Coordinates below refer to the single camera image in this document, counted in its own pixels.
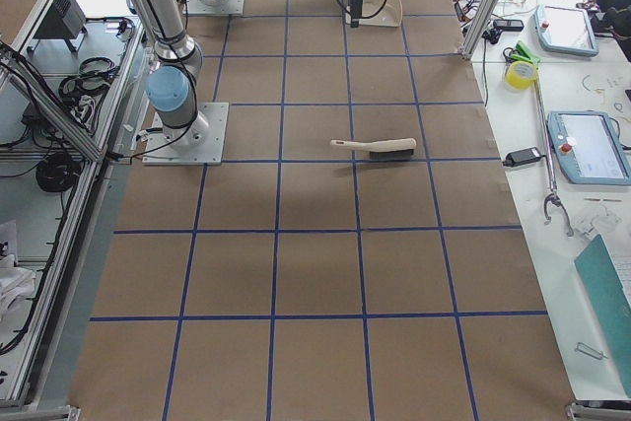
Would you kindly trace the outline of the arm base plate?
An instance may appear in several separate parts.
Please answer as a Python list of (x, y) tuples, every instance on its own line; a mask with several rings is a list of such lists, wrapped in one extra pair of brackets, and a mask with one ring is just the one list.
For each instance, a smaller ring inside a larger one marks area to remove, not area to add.
[(186, 5), (191, 17), (240, 17), (244, 13), (245, 0), (186, 0)]
[(182, 130), (164, 128), (155, 112), (152, 126), (162, 131), (149, 136), (142, 162), (150, 166), (220, 165), (229, 107), (228, 103), (199, 103), (197, 118), (182, 138)]

